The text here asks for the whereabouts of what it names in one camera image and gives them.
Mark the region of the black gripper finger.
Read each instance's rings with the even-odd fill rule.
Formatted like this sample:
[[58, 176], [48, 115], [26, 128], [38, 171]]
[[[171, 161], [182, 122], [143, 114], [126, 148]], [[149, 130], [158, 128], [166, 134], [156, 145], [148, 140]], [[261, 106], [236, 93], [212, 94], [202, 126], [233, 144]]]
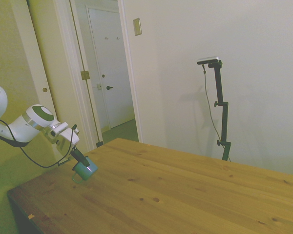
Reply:
[[83, 166], [88, 167], [90, 166], [90, 163], [86, 159], [86, 157], [82, 154], [80, 150], [77, 149], [76, 146], [74, 146], [71, 150], [71, 155], [78, 161], [83, 164]]

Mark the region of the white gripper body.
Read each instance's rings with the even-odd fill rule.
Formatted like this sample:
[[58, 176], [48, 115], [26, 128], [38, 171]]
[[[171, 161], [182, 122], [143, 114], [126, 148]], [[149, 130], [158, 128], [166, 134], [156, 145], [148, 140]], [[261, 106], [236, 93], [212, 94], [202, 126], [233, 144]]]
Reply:
[[72, 128], [66, 122], [53, 121], [42, 130], [44, 136], [51, 144], [55, 144], [61, 158], [68, 156], [74, 146], [79, 142], [77, 125]]

